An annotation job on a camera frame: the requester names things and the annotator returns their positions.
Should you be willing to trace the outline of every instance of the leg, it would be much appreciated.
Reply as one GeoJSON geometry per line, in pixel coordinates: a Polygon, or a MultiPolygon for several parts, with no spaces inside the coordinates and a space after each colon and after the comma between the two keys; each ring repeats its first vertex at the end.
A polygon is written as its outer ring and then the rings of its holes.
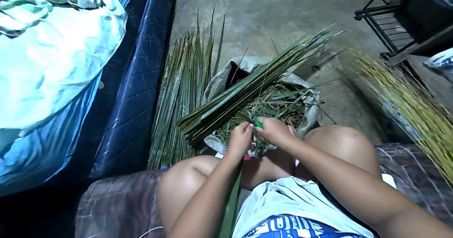
{"type": "MultiPolygon", "coordinates": [[[[219,158],[208,155],[193,157],[179,162],[162,177],[157,189],[157,201],[167,234],[184,206],[207,180],[219,161],[219,158]]],[[[290,176],[293,169],[294,160],[279,151],[267,157],[245,160],[241,187],[252,190],[265,181],[290,176]]]]}
{"type": "MultiPolygon", "coordinates": [[[[316,148],[360,167],[381,178],[379,159],[373,144],[359,131],[342,125],[328,125],[307,133],[304,140],[316,148]]],[[[303,180],[313,175],[303,166],[296,168],[294,176],[303,180]]]]}

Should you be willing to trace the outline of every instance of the person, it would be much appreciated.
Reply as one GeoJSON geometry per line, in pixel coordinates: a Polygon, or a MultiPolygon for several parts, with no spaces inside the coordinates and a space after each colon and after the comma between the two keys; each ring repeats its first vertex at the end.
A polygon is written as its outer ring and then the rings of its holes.
{"type": "Polygon", "coordinates": [[[240,186],[252,193],[234,238],[453,237],[447,225],[382,181],[375,149],[359,131],[329,125],[303,141],[277,119],[258,120],[264,128],[244,122],[231,132],[222,159],[193,157],[162,177],[157,200],[167,237],[214,237],[253,129],[277,150],[243,162],[240,186]]]}

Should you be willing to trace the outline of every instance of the hand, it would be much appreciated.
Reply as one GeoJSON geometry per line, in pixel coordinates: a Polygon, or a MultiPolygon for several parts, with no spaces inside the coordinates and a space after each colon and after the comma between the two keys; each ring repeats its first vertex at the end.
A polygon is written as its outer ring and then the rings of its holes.
{"type": "Polygon", "coordinates": [[[252,143],[253,125],[242,122],[231,131],[225,158],[239,163],[252,143]]]}
{"type": "Polygon", "coordinates": [[[281,147],[288,139],[297,138],[294,135],[293,128],[289,125],[286,126],[278,119],[259,117],[258,120],[263,124],[264,128],[255,127],[256,131],[277,147],[281,147]]]}

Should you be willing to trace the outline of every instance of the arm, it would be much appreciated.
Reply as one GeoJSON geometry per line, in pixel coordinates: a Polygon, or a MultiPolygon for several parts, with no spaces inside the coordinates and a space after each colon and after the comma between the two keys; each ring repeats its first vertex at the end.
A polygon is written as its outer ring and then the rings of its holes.
{"type": "Polygon", "coordinates": [[[382,238],[453,237],[453,231],[370,173],[327,154],[292,135],[285,124],[260,118],[257,131],[298,159],[354,216],[382,238]]]}
{"type": "Polygon", "coordinates": [[[252,130],[244,122],[231,132],[224,158],[184,207],[170,231],[170,238],[214,236],[231,180],[252,142],[252,130]]]}

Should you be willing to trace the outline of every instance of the plaid fabric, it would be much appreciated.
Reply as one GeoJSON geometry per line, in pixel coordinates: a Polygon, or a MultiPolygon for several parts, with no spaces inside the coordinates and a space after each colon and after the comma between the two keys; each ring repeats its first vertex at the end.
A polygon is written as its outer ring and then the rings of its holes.
{"type": "Polygon", "coordinates": [[[391,175],[396,188],[453,228],[453,192],[433,162],[415,145],[376,146],[382,173],[391,175]]]}
{"type": "MultiPolygon", "coordinates": [[[[79,202],[75,237],[139,238],[162,226],[156,189],[166,171],[143,171],[91,184],[79,202]]],[[[163,229],[143,236],[164,237],[163,229]]]]}
{"type": "MultiPolygon", "coordinates": [[[[453,228],[453,192],[434,164],[415,145],[376,146],[383,173],[397,189],[453,228]]],[[[143,171],[93,183],[76,215],[76,238],[138,238],[162,226],[156,186],[166,170],[143,171]]],[[[164,238],[157,229],[143,238],[164,238]]]]}

